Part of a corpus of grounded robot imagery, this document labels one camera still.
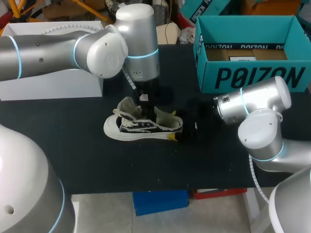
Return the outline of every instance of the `white cable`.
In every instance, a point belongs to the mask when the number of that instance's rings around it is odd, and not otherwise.
[[[248,158],[249,158],[249,167],[251,168],[251,173],[252,173],[252,177],[255,183],[255,186],[257,188],[257,190],[259,191],[260,195],[262,196],[262,198],[269,203],[269,199],[266,197],[266,195],[263,193],[263,191],[261,190],[261,187],[259,186],[259,183],[257,181],[256,175],[255,175],[255,171],[254,171],[254,166],[253,166],[253,158],[250,154],[248,154]]]

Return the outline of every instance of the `black cable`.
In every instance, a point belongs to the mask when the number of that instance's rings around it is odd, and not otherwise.
[[[168,26],[169,24],[170,24],[170,23],[168,23],[168,24],[166,25],[166,27],[165,27],[165,38],[166,38],[166,43],[167,43],[167,44],[169,44],[169,42],[168,42],[167,36],[166,36],[166,28],[167,28],[167,26]]]

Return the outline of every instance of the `sneaker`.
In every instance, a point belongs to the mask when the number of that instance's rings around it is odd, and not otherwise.
[[[141,114],[131,97],[125,97],[107,118],[104,132],[119,141],[134,141],[145,138],[172,139],[171,135],[182,131],[183,120],[155,107],[156,122]]]

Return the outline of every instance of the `tiled floor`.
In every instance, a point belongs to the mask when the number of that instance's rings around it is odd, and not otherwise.
[[[132,193],[74,195],[77,233],[249,233],[241,195],[190,200],[187,208],[137,217]]]

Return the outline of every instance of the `black table surface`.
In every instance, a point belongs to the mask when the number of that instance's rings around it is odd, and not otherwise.
[[[183,108],[200,94],[192,46],[161,46],[161,84],[174,89],[165,111]],[[254,187],[248,153],[237,126],[216,132],[201,128],[196,140],[121,142],[103,133],[105,119],[132,94],[119,75],[105,80],[103,98],[0,102],[0,124],[34,140],[45,152],[70,194],[199,188]],[[311,141],[311,97],[292,93],[283,113],[282,134]],[[290,174],[256,169],[259,184],[276,186]]]

